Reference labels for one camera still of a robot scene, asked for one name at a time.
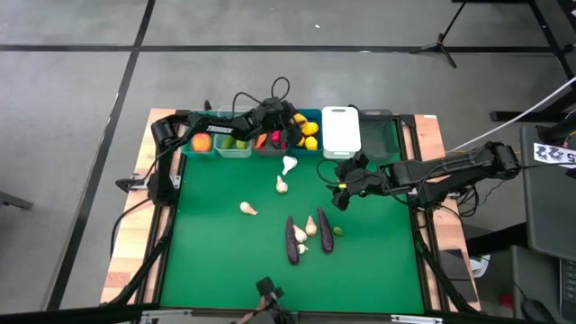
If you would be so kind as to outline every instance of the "purple eggplant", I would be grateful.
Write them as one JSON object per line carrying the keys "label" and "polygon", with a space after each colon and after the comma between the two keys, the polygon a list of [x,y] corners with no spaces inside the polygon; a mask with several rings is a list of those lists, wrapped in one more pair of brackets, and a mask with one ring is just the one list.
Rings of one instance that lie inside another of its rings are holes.
{"label": "purple eggplant", "polygon": [[288,216],[286,221],[286,252],[288,252],[288,260],[293,265],[298,265],[300,262],[300,254],[298,254],[298,242],[294,234],[294,221],[292,216]]}
{"label": "purple eggplant", "polygon": [[326,218],[324,211],[318,207],[318,218],[320,223],[320,235],[322,236],[322,249],[326,253],[332,252],[334,249],[334,238],[332,237],[332,229]]}

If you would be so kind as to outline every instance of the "metal clamp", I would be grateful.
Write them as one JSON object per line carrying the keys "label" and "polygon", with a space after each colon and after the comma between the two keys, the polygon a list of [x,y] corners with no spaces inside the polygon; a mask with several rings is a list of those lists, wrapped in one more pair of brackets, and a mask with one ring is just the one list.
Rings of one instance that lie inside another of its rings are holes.
{"label": "metal clamp", "polygon": [[423,316],[392,315],[391,321],[406,324],[442,324],[440,318],[429,318]]}
{"label": "metal clamp", "polygon": [[192,317],[192,310],[147,310],[142,312],[141,324],[152,324],[153,320],[168,317]]}
{"label": "metal clamp", "polygon": [[[132,180],[142,180],[144,178],[144,175],[139,175],[139,174],[133,174],[130,176],[130,179]],[[170,179],[172,179],[172,185],[174,186],[174,189],[180,189],[180,182],[182,177],[180,175],[170,175]],[[140,183],[140,184],[135,184],[133,185],[130,189],[131,190],[139,190],[139,189],[146,189],[148,190],[148,188],[146,187],[146,185],[148,184],[148,179],[146,179],[145,182]]]}

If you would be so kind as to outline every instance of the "concrete floor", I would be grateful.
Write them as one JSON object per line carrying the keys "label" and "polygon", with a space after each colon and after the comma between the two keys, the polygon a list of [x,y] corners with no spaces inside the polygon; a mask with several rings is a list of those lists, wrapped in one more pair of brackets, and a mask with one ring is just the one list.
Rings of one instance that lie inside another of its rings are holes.
{"label": "concrete floor", "polygon": [[[146,2],[3,1],[0,44],[131,45]],[[558,41],[576,42],[557,4],[538,3]],[[416,46],[433,41],[456,9],[433,0],[157,0],[144,43]],[[446,44],[545,46],[546,40],[527,5],[469,4]],[[35,201],[32,211],[0,209],[2,313],[41,306],[128,56],[0,52],[0,190]],[[125,202],[113,183],[133,169],[150,108],[198,108],[204,99],[227,105],[237,91],[265,96],[284,75],[292,82],[289,99],[299,106],[354,103],[435,114],[450,149],[495,127],[489,111],[523,111],[566,79],[551,55],[454,59],[458,69],[435,54],[141,53],[62,306],[98,303],[110,231]],[[489,139],[517,148],[518,127]],[[479,184],[481,195],[492,186]],[[524,219],[519,177],[465,222],[499,230]]]}

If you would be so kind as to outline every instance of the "garlic bulb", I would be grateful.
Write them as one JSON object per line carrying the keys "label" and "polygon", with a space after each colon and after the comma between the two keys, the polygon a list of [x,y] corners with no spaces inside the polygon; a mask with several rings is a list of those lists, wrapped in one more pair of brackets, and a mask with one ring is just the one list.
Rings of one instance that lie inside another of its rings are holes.
{"label": "garlic bulb", "polygon": [[313,237],[314,235],[316,235],[316,232],[318,231],[318,227],[316,227],[316,224],[314,223],[312,216],[308,216],[308,222],[306,223],[305,229],[306,229],[306,234],[308,234],[308,236]]}
{"label": "garlic bulb", "polygon": [[304,254],[306,251],[308,251],[308,247],[303,244],[298,245],[298,254]]}
{"label": "garlic bulb", "polygon": [[240,203],[240,210],[246,214],[250,214],[250,215],[258,215],[258,211],[256,211],[254,208],[252,208],[252,206],[250,206],[249,203],[247,202],[241,202]]}
{"label": "garlic bulb", "polygon": [[294,225],[294,236],[296,237],[296,241],[298,243],[304,243],[304,241],[308,238],[306,232],[301,230],[298,226]]}
{"label": "garlic bulb", "polygon": [[298,160],[296,157],[282,157],[282,163],[284,164],[284,170],[282,171],[282,175],[286,176],[288,171],[292,170],[298,164]]}
{"label": "garlic bulb", "polygon": [[280,194],[285,194],[288,191],[288,184],[278,176],[276,181],[276,191]]}

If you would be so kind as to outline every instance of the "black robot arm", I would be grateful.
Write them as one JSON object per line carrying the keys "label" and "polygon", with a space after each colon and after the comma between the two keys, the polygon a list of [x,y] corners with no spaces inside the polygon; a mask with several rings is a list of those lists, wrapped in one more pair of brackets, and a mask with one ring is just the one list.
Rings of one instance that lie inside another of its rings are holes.
{"label": "black robot arm", "polygon": [[[258,107],[234,118],[224,118],[198,112],[176,113],[151,125],[157,148],[157,171],[147,183],[148,198],[155,205],[176,203],[176,190],[170,178],[173,153],[199,132],[228,134],[235,140],[252,140],[263,132],[286,131],[286,140],[295,144],[302,138],[302,129],[293,116],[294,106],[278,98],[266,99]],[[188,127],[178,136],[177,125]]]}
{"label": "black robot arm", "polygon": [[[488,178],[512,179],[521,170],[512,147],[498,142],[426,162],[407,160],[381,165],[377,171],[366,170],[368,162],[366,155],[359,151],[336,167],[339,184],[327,187],[332,190],[332,202],[341,211],[347,208],[352,196],[369,194],[411,194],[406,204],[426,209],[467,185]],[[428,182],[442,176],[446,178]]]}

